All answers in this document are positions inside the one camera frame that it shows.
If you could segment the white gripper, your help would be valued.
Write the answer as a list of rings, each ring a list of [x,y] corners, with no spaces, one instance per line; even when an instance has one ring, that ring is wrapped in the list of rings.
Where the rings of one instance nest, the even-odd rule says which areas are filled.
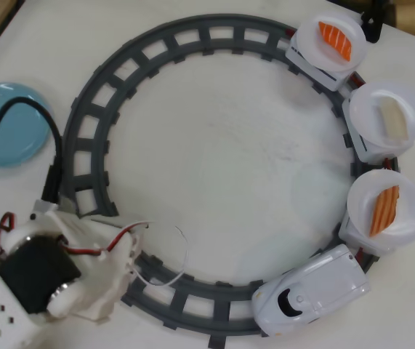
[[[60,244],[81,271],[71,289],[79,291],[79,302],[93,302],[78,316],[94,322],[107,318],[136,278],[135,262],[143,240],[137,223],[74,214],[53,214],[52,220],[64,237]]]

